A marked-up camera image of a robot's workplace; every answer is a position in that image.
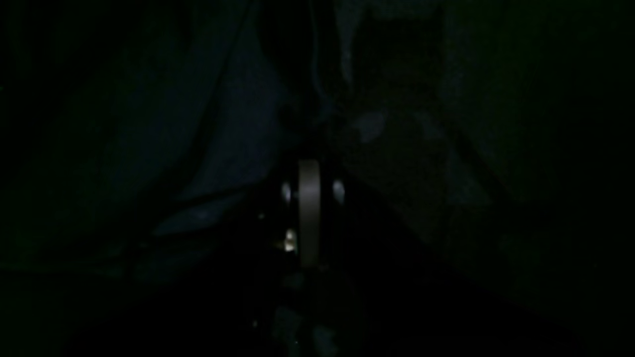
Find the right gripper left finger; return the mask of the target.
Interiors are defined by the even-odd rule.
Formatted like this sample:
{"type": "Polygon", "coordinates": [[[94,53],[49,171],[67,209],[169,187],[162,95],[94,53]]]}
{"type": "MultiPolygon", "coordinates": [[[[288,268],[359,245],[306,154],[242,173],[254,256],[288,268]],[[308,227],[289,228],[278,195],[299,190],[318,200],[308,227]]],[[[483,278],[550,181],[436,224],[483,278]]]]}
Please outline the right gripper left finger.
{"type": "Polygon", "coordinates": [[[277,208],[276,247],[287,254],[299,254],[299,203],[297,177],[284,177],[277,208]]]}

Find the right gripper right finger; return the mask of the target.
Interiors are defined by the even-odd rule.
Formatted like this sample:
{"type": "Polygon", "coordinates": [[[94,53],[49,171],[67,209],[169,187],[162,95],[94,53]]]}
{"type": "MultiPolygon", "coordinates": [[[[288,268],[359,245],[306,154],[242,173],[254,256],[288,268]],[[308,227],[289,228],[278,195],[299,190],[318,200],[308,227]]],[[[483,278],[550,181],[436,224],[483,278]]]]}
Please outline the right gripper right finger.
{"type": "Polygon", "coordinates": [[[324,174],[321,178],[320,256],[340,258],[347,237],[345,181],[334,174],[324,174]]]}

